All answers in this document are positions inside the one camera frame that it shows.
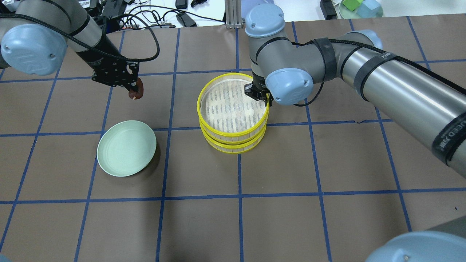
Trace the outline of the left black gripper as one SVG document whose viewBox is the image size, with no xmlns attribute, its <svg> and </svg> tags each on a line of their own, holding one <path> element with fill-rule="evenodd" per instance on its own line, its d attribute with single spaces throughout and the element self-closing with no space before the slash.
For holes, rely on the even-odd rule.
<svg viewBox="0 0 466 262">
<path fill-rule="evenodd" d="M 108 86 L 124 87 L 128 94 L 139 94 L 139 63 L 134 61 L 102 61 L 93 67 L 91 79 Z"/>
</svg>

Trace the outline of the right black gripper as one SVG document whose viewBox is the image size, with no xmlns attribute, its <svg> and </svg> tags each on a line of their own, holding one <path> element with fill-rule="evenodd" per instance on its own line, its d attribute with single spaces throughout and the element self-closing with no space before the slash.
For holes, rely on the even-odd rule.
<svg viewBox="0 0 466 262">
<path fill-rule="evenodd" d="M 252 75 L 252 82 L 244 86 L 245 95 L 256 101 L 265 101 L 266 107 L 272 106 L 272 95 L 266 86 L 266 80 L 262 76 Z"/>
</svg>

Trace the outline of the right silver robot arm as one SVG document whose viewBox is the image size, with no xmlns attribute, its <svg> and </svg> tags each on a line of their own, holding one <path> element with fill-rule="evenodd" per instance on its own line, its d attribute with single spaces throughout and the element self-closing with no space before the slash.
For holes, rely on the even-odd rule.
<svg viewBox="0 0 466 262">
<path fill-rule="evenodd" d="M 245 94 L 267 106 L 272 100 L 297 106 L 316 82 L 341 78 L 444 165 L 465 176 L 465 88 L 382 50 L 371 30 L 300 44 L 292 43 L 284 28 L 276 5 L 257 5 L 246 15 L 253 79 Z"/>
</svg>

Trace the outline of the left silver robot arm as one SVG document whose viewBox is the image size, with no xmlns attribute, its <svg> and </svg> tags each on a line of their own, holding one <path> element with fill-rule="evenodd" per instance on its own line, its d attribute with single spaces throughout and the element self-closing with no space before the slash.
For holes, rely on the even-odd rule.
<svg viewBox="0 0 466 262">
<path fill-rule="evenodd" d="M 1 68 L 48 76 L 71 48 L 92 70 L 92 80 L 121 86 L 131 99 L 143 96 L 138 64 L 121 53 L 76 0 L 21 0 L 15 13 L 1 15 Z"/>
</svg>

